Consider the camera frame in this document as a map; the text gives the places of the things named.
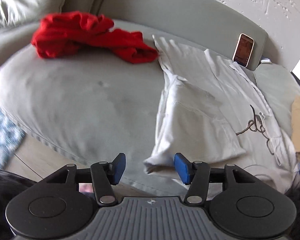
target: red cloth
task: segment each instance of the red cloth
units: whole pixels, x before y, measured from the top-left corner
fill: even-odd
[[[81,12],[48,14],[41,20],[31,44],[41,58],[72,55],[84,44],[108,48],[131,63],[151,62],[157,58],[158,52],[143,43],[141,32],[109,31],[113,26],[114,22],[104,15]]]

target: white garment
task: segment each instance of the white garment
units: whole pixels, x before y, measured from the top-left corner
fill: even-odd
[[[157,114],[155,146],[145,160],[145,172],[178,179],[165,167],[173,166],[174,154],[181,152],[191,162],[200,160],[212,163],[212,167],[235,163],[278,191],[288,190],[296,166],[292,142],[287,136],[283,139],[271,108],[240,66],[209,49],[165,38],[154,40],[165,88]],[[261,133],[248,130],[235,134],[253,119],[250,105],[261,117],[274,155]],[[219,193],[219,187],[211,185],[208,197]]]

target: smartphone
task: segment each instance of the smartphone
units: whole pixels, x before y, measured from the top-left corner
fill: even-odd
[[[232,60],[243,67],[247,67],[253,50],[253,46],[253,38],[244,33],[241,33]]]

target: blue rug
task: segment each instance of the blue rug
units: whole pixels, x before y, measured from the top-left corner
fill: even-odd
[[[0,169],[7,164],[24,136],[25,132],[0,110]]]

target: textured wall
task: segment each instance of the textured wall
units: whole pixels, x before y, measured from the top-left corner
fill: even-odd
[[[300,0],[217,0],[269,34],[264,56],[292,70],[300,59]]]

